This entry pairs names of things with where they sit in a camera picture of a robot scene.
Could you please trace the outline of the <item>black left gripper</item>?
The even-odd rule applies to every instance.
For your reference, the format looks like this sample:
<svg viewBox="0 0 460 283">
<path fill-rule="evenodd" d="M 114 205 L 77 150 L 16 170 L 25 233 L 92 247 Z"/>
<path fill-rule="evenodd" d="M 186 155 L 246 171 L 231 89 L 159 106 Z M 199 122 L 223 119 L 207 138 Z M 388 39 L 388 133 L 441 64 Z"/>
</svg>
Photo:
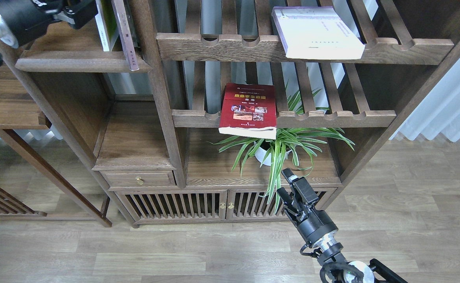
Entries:
<svg viewBox="0 0 460 283">
<path fill-rule="evenodd" d="M 0 40 L 18 48 L 65 21 L 77 30 L 97 14 L 94 0 L 0 0 Z"/>
</svg>

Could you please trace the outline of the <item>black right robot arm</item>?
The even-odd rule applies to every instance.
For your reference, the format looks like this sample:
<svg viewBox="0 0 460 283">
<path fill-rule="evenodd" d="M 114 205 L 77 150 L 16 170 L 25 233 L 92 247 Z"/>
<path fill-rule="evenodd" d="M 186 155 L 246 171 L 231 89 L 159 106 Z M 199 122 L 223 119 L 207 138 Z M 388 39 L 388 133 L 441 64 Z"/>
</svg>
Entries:
<svg viewBox="0 0 460 283">
<path fill-rule="evenodd" d="M 341 251 L 343 245 L 334 234 L 338 228 L 325 211 L 315 204 L 319 197 L 304 177 L 298 177 L 289 168 L 282 175 L 291 187 L 277 190 L 285 212 L 305 241 L 300 254 L 316 258 L 321 265 L 322 282 L 327 283 L 404 283 L 405 280 L 376 259 L 369 265 L 361 261 L 347 261 Z"/>
</svg>

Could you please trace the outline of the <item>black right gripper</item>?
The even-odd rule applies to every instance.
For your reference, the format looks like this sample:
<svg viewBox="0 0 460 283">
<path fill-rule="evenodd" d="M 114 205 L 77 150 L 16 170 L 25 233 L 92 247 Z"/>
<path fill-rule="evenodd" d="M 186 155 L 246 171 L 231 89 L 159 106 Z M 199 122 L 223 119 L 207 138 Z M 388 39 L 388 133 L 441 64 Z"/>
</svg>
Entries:
<svg viewBox="0 0 460 283">
<path fill-rule="evenodd" d="M 315 204 L 319 197 L 304 177 L 298 177 L 290 168 L 282 170 L 282 175 L 291 187 L 277 190 L 285 206 L 285 212 L 294 224 L 306 246 L 309 248 L 330 248 L 337 244 L 334 234 L 338 228 L 325 211 L 318 211 Z"/>
</svg>

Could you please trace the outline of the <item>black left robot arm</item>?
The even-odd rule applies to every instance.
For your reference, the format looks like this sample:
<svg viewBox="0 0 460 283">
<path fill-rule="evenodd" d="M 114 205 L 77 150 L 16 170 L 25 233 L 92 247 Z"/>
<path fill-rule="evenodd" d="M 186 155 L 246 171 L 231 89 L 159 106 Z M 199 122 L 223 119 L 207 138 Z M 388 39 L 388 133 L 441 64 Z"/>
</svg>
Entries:
<svg viewBox="0 0 460 283">
<path fill-rule="evenodd" d="M 96 14 L 94 0 L 0 0 L 0 40 L 18 48 L 45 35 L 52 23 L 77 30 Z"/>
</svg>

